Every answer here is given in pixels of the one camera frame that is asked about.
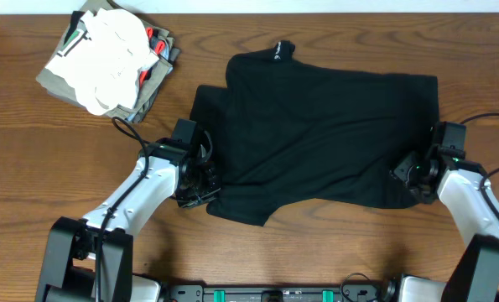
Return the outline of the black t-shirt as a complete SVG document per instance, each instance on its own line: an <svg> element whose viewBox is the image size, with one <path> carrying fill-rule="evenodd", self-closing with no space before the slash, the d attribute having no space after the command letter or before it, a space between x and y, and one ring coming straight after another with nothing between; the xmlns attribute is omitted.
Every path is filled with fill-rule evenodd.
<svg viewBox="0 0 499 302"><path fill-rule="evenodd" d="M263 226L280 207L310 199L414 206L392 169L429 146L437 78L327 69L294 50L283 40L234 55L225 86L197 88L190 118L210 134L222 180L207 212Z"/></svg>

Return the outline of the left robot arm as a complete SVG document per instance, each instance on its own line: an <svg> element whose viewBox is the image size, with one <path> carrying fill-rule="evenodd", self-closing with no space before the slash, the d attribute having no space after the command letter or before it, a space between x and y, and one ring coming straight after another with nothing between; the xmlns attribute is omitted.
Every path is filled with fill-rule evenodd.
<svg viewBox="0 0 499 302"><path fill-rule="evenodd" d="M129 122L112 124L139 143L130 175L80 219L62 216L49 231L38 301L164 301L161 282L133 272L133 244L166 200L193 208L216 199L221 178L211 160L211 135L180 119L172 135L147 141Z"/></svg>

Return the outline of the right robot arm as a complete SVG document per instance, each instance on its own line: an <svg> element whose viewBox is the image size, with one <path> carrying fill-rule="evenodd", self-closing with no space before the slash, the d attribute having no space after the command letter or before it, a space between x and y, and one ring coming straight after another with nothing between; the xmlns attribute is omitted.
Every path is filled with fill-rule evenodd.
<svg viewBox="0 0 499 302"><path fill-rule="evenodd" d="M490 175L466 159L465 135L463 124L438 122L429 148L408 154L392 174L418 201L447 208L466 250L448 281L404 274L382 287L383 301L499 300L499 202Z"/></svg>

